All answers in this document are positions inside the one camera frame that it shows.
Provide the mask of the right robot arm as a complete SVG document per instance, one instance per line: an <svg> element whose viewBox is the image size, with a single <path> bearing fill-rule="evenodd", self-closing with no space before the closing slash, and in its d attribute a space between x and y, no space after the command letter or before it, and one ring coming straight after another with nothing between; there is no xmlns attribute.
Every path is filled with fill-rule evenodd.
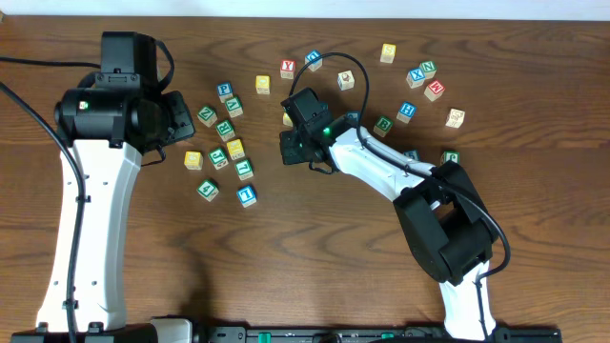
<svg viewBox="0 0 610 343"><path fill-rule="evenodd" d="M441 289L444 327L454 339L485 341L496 321L486 279L492 246L506 235L483 205L465 169L410 158L374 138L358 119L334 118L306 88L281 103L293 127L280 134L286 165L351 175L389 199L418 265Z"/></svg>

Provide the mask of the yellow S block centre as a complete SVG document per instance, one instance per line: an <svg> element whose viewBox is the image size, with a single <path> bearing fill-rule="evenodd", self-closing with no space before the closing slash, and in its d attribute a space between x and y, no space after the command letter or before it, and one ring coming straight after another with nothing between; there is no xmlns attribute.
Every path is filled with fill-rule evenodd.
<svg viewBox="0 0 610 343"><path fill-rule="evenodd" d="M294 125L290 116L286 112L283 113L282 122L287 127L292 127Z"/></svg>

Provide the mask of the yellow block top right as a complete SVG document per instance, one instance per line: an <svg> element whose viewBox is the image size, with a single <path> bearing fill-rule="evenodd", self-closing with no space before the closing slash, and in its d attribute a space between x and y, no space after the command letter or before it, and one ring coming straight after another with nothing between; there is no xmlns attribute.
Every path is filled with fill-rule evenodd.
<svg viewBox="0 0 610 343"><path fill-rule="evenodd" d="M397 53L397 46L394 44L384 43L380 54L380 62L392 64Z"/></svg>

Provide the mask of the white picture block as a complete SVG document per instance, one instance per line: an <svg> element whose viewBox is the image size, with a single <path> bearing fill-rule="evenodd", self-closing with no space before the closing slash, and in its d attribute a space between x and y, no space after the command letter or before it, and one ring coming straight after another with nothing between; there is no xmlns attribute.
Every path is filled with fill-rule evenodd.
<svg viewBox="0 0 610 343"><path fill-rule="evenodd" d="M464 122L465 111L450 109L446 118L445 125L449 128L458 129Z"/></svg>
<svg viewBox="0 0 610 343"><path fill-rule="evenodd" d="M352 89L355 86L355 82L351 71L342 71L337 74L337 84L341 91Z"/></svg>

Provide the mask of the blue D block top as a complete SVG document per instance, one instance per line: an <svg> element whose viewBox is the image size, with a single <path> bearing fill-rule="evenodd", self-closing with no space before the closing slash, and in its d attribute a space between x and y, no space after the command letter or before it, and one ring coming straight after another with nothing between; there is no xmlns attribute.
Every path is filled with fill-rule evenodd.
<svg viewBox="0 0 610 343"><path fill-rule="evenodd" d="M304 61L310 71L317 71L323 66L323 58L318 50L311 50L307 53Z"/></svg>

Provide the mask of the green N block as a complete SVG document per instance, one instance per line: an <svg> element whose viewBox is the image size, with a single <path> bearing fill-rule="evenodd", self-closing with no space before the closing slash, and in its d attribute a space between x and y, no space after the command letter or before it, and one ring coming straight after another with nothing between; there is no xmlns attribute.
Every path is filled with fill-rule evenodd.
<svg viewBox="0 0 610 343"><path fill-rule="evenodd" d="M431 60L421 62L419 68L423 71L426 80L432 79L437 72L437 65Z"/></svg>

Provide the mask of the white picture block right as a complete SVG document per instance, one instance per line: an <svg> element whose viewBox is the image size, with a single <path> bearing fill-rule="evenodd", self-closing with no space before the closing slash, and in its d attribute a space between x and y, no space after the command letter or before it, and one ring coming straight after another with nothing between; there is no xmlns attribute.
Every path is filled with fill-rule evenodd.
<svg viewBox="0 0 610 343"><path fill-rule="evenodd" d="M464 122L465 111L450 109L446 118L445 125L449 128L458 129Z"/></svg>

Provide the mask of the blue p block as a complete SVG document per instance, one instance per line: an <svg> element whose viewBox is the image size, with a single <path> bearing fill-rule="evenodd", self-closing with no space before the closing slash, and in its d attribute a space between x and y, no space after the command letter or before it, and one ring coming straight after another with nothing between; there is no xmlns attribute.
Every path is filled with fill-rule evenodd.
<svg viewBox="0 0 610 343"><path fill-rule="evenodd" d="M358 120L359 118L359 112L358 111L348 111L345 116L349 119L353 119L355 121Z"/></svg>
<svg viewBox="0 0 610 343"><path fill-rule="evenodd" d="M228 99L234 97L234 91L230 82L219 83L216 86L216 91L221 103L225 103Z"/></svg>

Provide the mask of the green B block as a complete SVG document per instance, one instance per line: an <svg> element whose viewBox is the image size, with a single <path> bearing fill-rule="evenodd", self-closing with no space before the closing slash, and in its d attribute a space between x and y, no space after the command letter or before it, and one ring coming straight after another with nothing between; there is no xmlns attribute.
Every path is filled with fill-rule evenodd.
<svg viewBox="0 0 610 343"><path fill-rule="evenodd" d="M374 125L374 133L380 137L385 137L393 127L394 122L387 116L381 115Z"/></svg>

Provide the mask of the blue P block left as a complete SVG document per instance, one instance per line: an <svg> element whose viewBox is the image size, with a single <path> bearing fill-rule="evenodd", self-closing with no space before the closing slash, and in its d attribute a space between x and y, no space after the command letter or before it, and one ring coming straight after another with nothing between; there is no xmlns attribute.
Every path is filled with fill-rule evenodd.
<svg viewBox="0 0 610 343"><path fill-rule="evenodd" d="M216 91L221 103L225 103L228 99L234 97L234 91L230 82L219 83L216 86Z"/></svg>

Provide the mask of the yellow O block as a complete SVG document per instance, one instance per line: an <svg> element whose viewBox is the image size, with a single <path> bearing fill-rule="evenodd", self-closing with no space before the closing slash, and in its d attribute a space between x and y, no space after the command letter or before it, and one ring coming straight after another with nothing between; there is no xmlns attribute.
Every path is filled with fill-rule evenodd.
<svg viewBox="0 0 610 343"><path fill-rule="evenodd" d="M255 90L258 94L269 94L271 92L271 78L269 75L257 75L255 77Z"/></svg>

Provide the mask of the green J block left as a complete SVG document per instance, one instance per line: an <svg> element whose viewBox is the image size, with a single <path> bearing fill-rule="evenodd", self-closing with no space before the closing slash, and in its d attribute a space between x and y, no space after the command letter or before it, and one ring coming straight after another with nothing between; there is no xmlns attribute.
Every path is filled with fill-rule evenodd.
<svg viewBox="0 0 610 343"><path fill-rule="evenodd" d="M228 157L221 147L210 151L208 156L216 170L220 170L229 164Z"/></svg>

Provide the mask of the green V block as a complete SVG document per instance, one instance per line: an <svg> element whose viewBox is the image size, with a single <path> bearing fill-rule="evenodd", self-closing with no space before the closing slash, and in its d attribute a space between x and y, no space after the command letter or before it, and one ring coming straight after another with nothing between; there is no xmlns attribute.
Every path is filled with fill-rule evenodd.
<svg viewBox="0 0 610 343"><path fill-rule="evenodd" d="M244 113L243 105L237 96L225 100L225 107L231 118L235 118Z"/></svg>

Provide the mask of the white picture block centre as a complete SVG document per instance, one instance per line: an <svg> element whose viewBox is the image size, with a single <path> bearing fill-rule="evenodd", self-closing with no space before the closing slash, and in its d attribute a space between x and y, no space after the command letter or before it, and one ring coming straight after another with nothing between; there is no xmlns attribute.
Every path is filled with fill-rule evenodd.
<svg viewBox="0 0 610 343"><path fill-rule="evenodd" d="M337 74L337 84L341 91L352 89L355 86L355 82L351 71L342 71Z"/></svg>

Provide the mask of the blue T block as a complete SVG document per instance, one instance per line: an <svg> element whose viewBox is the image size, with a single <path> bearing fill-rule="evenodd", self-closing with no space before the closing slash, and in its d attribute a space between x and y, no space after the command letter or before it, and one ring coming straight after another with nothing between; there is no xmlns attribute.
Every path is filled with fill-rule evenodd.
<svg viewBox="0 0 610 343"><path fill-rule="evenodd" d="M244 208L248 208L249 206L251 206L252 204L257 202L256 193L254 191L254 188L251 185L247 185L247 186L244 186L243 188L240 188L236 192L236 196L237 196L240 204Z"/></svg>

